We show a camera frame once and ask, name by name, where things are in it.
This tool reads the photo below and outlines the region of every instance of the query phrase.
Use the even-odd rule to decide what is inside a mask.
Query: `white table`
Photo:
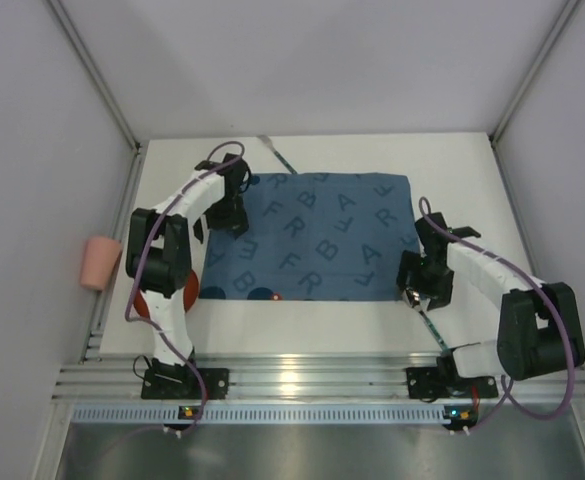
[[[135,207],[148,208],[164,200],[225,140],[150,142]],[[246,146],[245,158],[255,173],[286,172],[256,138],[239,140]],[[434,211],[444,213],[449,225],[474,227],[494,250],[529,269],[485,134],[303,136],[274,137],[273,141],[300,173],[407,175],[415,218],[421,216],[417,201],[425,195]],[[215,159],[222,158],[220,152]],[[197,245],[193,266],[201,278],[205,246],[194,241],[192,245]],[[153,351],[150,327],[127,324],[123,318],[131,285],[121,262],[106,314],[101,355]],[[498,312],[458,276],[452,303],[430,317],[450,346],[496,335]],[[401,302],[199,299],[187,315],[187,326],[197,353],[205,354],[400,354],[438,349],[419,315]]]

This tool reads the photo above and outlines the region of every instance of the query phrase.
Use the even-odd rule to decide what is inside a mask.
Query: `blue mat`
[[[244,201],[247,233],[210,232],[201,298],[396,300],[419,251],[405,176],[260,174]]]

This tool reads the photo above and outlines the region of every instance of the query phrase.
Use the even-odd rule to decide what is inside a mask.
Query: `gray wall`
[[[41,0],[0,0],[0,479],[33,466],[131,153]]]
[[[540,272],[575,288],[585,329],[585,2],[501,153]]]
[[[490,131],[564,0],[64,0],[142,138]]]

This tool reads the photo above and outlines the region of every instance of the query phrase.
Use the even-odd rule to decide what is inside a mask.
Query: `blue circle on mat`
[[[259,287],[248,293],[248,300],[272,300],[274,292],[269,288]]]
[[[223,290],[221,287],[205,287],[199,293],[199,298],[216,298],[225,300],[225,290]]]

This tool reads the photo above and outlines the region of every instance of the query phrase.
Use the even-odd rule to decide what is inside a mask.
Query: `pink cup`
[[[105,290],[121,256],[121,242],[108,237],[90,237],[85,244],[80,283],[91,290]]]

